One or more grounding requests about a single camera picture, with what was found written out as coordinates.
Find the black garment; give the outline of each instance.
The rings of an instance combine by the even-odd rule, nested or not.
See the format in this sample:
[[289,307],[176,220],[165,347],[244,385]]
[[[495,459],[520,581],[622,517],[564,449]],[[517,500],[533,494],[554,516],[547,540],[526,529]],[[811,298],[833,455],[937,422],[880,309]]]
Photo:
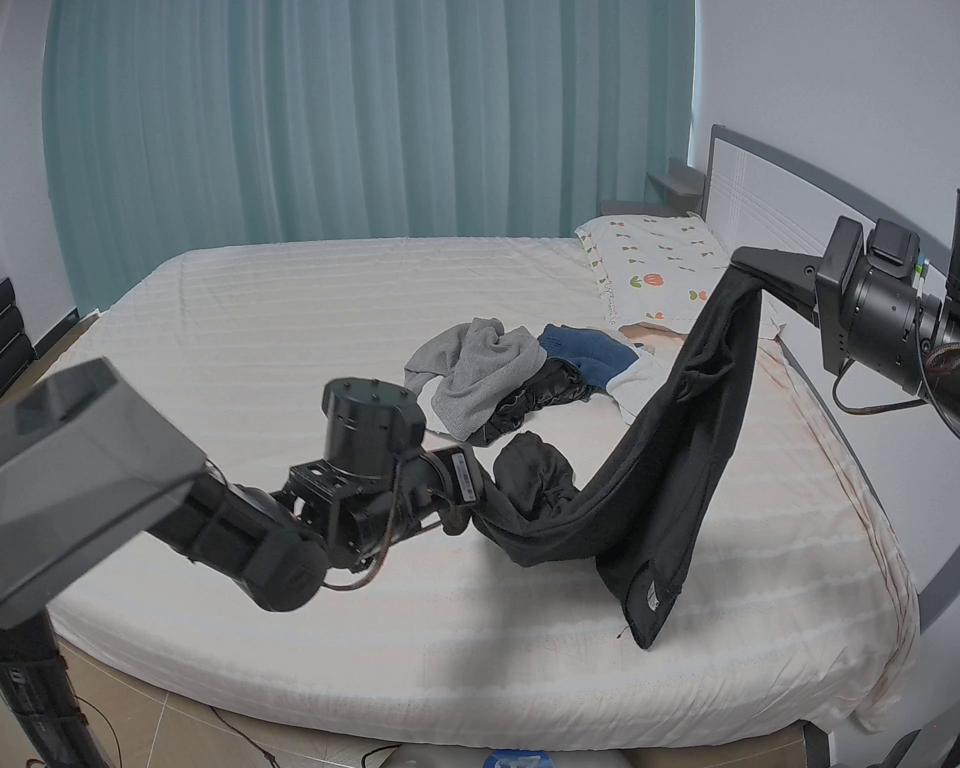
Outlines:
[[521,565],[596,557],[641,648],[683,586],[693,544],[736,447],[756,359],[758,279],[730,268],[666,383],[587,486],[536,435],[513,438],[485,475],[476,527]]
[[566,405],[586,400],[594,392],[602,392],[584,381],[573,363],[559,357],[548,357],[540,370],[496,404],[487,422],[467,438],[471,445],[485,447],[501,435],[515,432],[523,425],[523,417],[548,405]]

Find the teal curtain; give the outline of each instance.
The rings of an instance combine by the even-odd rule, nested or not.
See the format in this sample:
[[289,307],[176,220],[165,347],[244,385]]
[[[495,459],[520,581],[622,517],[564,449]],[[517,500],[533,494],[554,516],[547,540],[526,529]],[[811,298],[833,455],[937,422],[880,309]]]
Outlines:
[[686,157],[694,0],[55,0],[81,310],[198,248],[569,236]]

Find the bed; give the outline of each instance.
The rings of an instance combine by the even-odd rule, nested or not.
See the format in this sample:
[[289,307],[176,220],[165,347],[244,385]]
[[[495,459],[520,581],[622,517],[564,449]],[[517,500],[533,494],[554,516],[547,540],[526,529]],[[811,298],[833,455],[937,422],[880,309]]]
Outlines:
[[[231,247],[163,264],[56,368],[109,357],[231,480],[271,490],[323,454],[328,379],[399,380],[419,344],[474,316],[535,334],[604,322],[575,239]],[[655,346],[665,360],[676,352],[666,337]],[[582,487],[626,424],[594,396],[524,428],[567,456]],[[504,443],[478,449],[487,468]],[[286,614],[140,535],[51,613],[96,658],[217,707],[397,741],[549,750],[722,743],[798,719],[830,731],[853,712],[879,727],[918,634],[896,536],[772,340],[684,592],[649,651],[623,632],[592,563],[522,569],[472,528],[406,541],[368,588],[324,590]]]

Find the blue sticker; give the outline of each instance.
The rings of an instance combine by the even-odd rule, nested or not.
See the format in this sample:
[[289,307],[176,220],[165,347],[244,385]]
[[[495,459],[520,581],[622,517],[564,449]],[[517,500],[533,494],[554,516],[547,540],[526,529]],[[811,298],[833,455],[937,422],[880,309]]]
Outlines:
[[496,750],[484,762],[483,768],[553,768],[553,760],[546,752]]

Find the gray towel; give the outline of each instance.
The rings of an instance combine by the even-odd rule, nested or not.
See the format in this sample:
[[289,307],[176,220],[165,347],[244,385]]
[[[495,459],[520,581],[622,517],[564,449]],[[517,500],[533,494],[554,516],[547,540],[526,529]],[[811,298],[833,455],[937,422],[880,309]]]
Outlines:
[[465,441],[492,416],[496,404],[546,362],[546,350],[523,326],[503,332],[497,319],[473,318],[434,336],[404,366],[404,385],[417,395],[434,376],[443,383],[433,410],[457,440]]

